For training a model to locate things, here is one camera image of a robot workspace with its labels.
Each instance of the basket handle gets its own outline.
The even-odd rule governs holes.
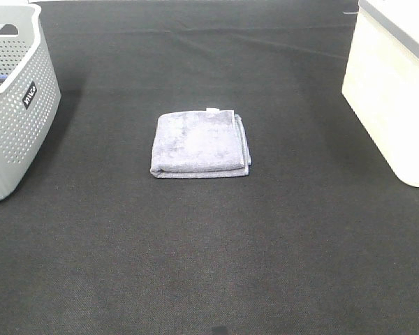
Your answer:
[[[0,24],[11,24],[17,29],[17,35],[34,34],[34,15],[38,17],[40,8],[24,4],[0,5]]]

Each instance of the basket handle opening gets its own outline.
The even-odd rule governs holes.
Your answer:
[[[3,36],[19,36],[19,29],[11,23],[0,23],[0,37]]]

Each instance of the white plastic bin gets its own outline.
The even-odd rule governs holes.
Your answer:
[[[18,185],[51,126],[61,94],[37,5],[0,6],[0,200]]]
[[[419,187],[419,0],[360,0],[343,94],[405,183]]]

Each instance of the laundry basket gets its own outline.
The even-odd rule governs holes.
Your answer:
[[[42,145],[61,94],[42,27],[41,8],[0,6],[0,200],[19,184]]]
[[[419,187],[419,0],[360,0],[343,94],[405,183]]]

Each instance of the folded towel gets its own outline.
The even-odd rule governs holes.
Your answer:
[[[159,117],[151,173],[157,178],[246,176],[245,130],[232,110],[176,112]]]

